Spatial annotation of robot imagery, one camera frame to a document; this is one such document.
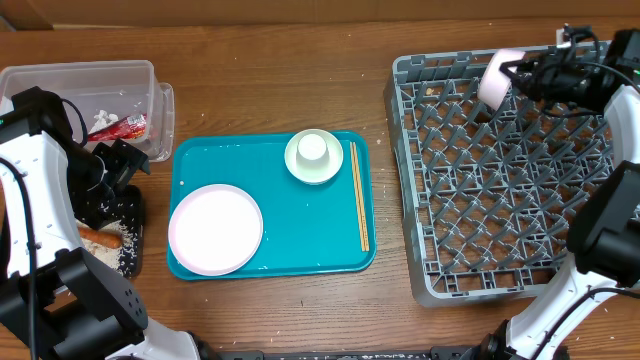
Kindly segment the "white napkin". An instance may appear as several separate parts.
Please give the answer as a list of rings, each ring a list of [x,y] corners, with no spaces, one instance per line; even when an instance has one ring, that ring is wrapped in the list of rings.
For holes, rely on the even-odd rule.
[[[119,117],[113,113],[107,113],[105,110],[100,110],[98,114],[94,116],[96,120],[95,124],[90,130],[90,134],[97,133],[113,124],[115,124]]]

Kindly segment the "red snack wrapper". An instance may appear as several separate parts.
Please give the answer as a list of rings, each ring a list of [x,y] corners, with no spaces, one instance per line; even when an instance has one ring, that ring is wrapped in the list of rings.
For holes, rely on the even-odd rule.
[[[89,131],[88,139],[91,142],[117,139],[133,140],[141,137],[145,133],[146,127],[146,114],[130,115],[124,118],[119,118],[115,124],[97,133],[90,134]]]

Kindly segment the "orange carrot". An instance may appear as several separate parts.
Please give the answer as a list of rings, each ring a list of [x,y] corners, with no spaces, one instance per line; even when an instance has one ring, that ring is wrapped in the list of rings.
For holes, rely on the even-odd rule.
[[[86,227],[79,227],[78,232],[81,238],[106,248],[117,249],[123,245],[121,237],[113,233],[96,231]]]

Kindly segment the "small white plate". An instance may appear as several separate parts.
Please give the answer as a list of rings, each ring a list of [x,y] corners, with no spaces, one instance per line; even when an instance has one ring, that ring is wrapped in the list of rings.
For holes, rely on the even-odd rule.
[[[519,61],[525,52],[515,49],[500,49],[488,63],[477,91],[477,97],[492,110],[498,110],[510,88],[511,80],[500,71],[506,62]]]

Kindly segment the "large white plate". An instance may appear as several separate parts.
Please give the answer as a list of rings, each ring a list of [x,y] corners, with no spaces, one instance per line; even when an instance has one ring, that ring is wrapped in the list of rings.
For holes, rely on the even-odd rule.
[[[255,255],[263,230],[261,210],[247,192],[232,185],[206,185],[176,206],[168,242],[178,263],[190,272],[221,276]]]

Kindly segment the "white cup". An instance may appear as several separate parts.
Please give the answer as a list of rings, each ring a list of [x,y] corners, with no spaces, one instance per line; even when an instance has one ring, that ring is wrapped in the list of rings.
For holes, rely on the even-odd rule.
[[[328,156],[327,143],[321,135],[315,133],[303,135],[297,145],[297,155],[304,162],[323,162]]]

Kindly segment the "white bowl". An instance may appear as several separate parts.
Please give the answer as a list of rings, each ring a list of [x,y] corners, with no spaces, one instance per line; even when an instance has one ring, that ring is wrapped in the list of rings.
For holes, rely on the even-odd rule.
[[[309,163],[298,158],[298,142],[303,135],[309,133],[321,135],[327,143],[328,156],[323,162]],[[321,129],[307,129],[296,133],[287,143],[284,152],[284,161],[289,173],[309,185],[320,185],[331,180],[339,172],[343,160],[344,151],[340,141],[333,134]]]

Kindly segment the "wooden chopstick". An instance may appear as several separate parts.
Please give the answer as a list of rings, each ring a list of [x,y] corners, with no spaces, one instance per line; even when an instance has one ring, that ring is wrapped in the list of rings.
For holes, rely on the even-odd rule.
[[[361,171],[360,171],[360,165],[359,165],[359,156],[358,156],[358,170],[359,170],[359,180],[360,180],[360,192],[361,192],[361,205],[362,205],[362,220],[363,220],[363,224],[365,225],[365,243],[366,243],[366,252],[368,252],[370,250],[369,247],[369,239],[368,239],[368,230],[367,230],[367,223],[366,223],[366,212],[365,212],[365,207],[364,207],[364,198],[363,198],[363,189],[362,189],[362,180],[361,180]]]
[[[357,211],[357,219],[358,219],[358,228],[359,228],[359,237],[360,237],[360,246],[362,252],[366,252],[366,243],[365,243],[365,225],[363,224],[362,218],[362,205],[361,205],[361,192],[360,192],[360,180],[359,180],[359,170],[358,170],[358,155],[356,144],[354,142],[350,142],[350,157],[351,157],[351,167],[352,167],[352,176],[354,183],[354,194],[355,194],[355,203],[356,203],[356,211]]]

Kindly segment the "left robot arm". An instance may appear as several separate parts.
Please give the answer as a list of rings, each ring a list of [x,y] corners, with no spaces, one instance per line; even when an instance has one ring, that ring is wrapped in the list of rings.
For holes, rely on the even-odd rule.
[[[35,359],[212,359],[190,332],[153,320],[133,284],[91,254],[79,228],[100,229],[140,204],[130,180],[147,155],[116,140],[88,150],[72,105],[32,87],[1,118],[1,322]]]

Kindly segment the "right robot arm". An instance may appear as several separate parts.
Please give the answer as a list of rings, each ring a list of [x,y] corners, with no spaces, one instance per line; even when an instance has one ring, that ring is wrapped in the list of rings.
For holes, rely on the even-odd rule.
[[[501,49],[489,62],[478,97],[498,109],[517,88],[546,106],[564,103],[605,117],[615,169],[574,217],[569,251],[543,292],[520,314],[504,321],[466,359],[564,359],[563,340],[601,303],[633,297],[639,280],[639,31],[615,33],[605,55],[578,57],[578,43],[597,37],[588,26],[564,25],[554,50],[527,58]]]

